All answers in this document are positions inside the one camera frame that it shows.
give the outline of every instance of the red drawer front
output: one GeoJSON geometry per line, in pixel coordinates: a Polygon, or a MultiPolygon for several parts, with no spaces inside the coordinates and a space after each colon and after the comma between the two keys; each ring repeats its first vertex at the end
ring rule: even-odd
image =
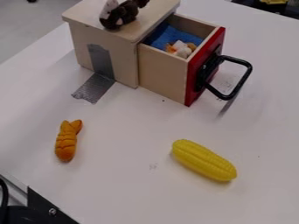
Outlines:
{"type": "Polygon", "coordinates": [[[195,82],[198,69],[203,66],[208,57],[214,52],[216,47],[221,45],[222,50],[225,33],[226,28],[220,27],[189,62],[184,105],[190,107],[192,103],[196,101],[199,96],[205,91],[203,89],[201,92],[195,92],[195,82]]]}

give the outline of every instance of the blue fabric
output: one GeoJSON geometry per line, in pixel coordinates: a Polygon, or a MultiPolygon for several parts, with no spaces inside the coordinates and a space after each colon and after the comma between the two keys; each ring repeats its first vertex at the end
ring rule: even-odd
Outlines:
{"type": "Polygon", "coordinates": [[[177,30],[173,26],[164,23],[159,25],[156,30],[144,41],[144,43],[164,51],[166,44],[174,44],[178,40],[181,40],[185,43],[191,42],[196,46],[199,46],[201,42],[203,42],[202,38],[184,31],[177,30]]]}

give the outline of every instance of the yellow toy corn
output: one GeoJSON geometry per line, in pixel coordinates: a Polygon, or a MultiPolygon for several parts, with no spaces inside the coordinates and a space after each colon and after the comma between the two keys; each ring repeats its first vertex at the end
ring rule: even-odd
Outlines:
{"type": "Polygon", "coordinates": [[[260,0],[265,4],[286,4],[289,0],[260,0]]]}
{"type": "Polygon", "coordinates": [[[69,162],[76,152],[77,134],[82,129],[82,121],[64,121],[60,125],[60,133],[56,138],[55,154],[62,162],[69,162]]]}
{"type": "Polygon", "coordinates": [[[237,177],[234,166],[206,147],[189,140],[177,140],[172,145],[174,158],[187,168],[218,181],[237,177]]]}

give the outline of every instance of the gray tape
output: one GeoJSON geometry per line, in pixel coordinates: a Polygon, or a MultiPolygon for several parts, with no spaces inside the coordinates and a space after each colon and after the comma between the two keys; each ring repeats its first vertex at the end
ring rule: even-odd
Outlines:
{"type": "Polygon", "coordinates": [[[115,74],[113,72],[109,51],[105,50],[100,45],[87,45],[87,47],[94,72],[102,74],[113,80],[115,78],[115,74]]]}
{"type": "Polygon", "coordinates": [[[72,96],[95,104],[114,83],[114,80],[94,73],[72,96]]]}

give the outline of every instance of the toy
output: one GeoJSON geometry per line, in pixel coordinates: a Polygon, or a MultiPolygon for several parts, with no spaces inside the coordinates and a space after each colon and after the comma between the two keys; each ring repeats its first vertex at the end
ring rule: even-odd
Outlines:
{"type": "Polygon", "coordinates": [[[116,30],[136,20],[138,8],[143,8],[149,1],[128,0],[118,4],[117,0],[107,0],[100,14],[100,22],[105,28],[116,30]]]}
{"type": "MultiPolygon", "coordinates": [[[[106,1],[100,0],[101,6],[106,1]]],[[[133,2],[139,9],[148,0],[133,2]]],[[[232,100],[247,81],[252,66],[244,60],[221,55],[226,29],[176,14],[179,3],[180,0],[150,1],[150,7],[140,10],[138,21],[123,25],[117,31],[105,27],[115,28],[120,18],[125,24],[124,15],[116,14],[118,17],[110,24],[111,15],[103,13],[107,22],[103,26],[94,20],[94,16],[99,15],[99,1],[77,3],[63,13],[63,19],[70,25],[79,64],[128,87],[147,88],[188,107],[206,89],[222,100],[232,100]],[[172,45],[178,40],[197,47],[187,59],[165,52],[167,43],[172,45]],[[210,85],[215,75],[226,75],[217,73],[224,61],[247,67],[230,94],[222,94],[210,85]]]]}
{"type": "Polygon", "coordinates": [[[69,162],[73,159],[76,152],[77,135],[82,126],[83,122],[81,120],[61,123],[60,133],[55,144],[55,154],[61,162],[69,162]]]}
{"type": "Polygon", "coordinates": [[[177,140],[172,145],[172,154],[182,165],[210,179],[230,181],[237,177],[230,162],[192,141],[177,140]]]}
{"type": "Polygon", "coordinates": [[[178,40],[174,45],[167,44],[166,52],[177,55],[183,59],[187,59],[196,48],[197,47],[193,43],[186,44],[183,41],[178,40]]]}
{"type": "Polygon", "coordinates": [[[287,4],[289,0],[260,0],[261,3],[265,4],[287,4]]]}

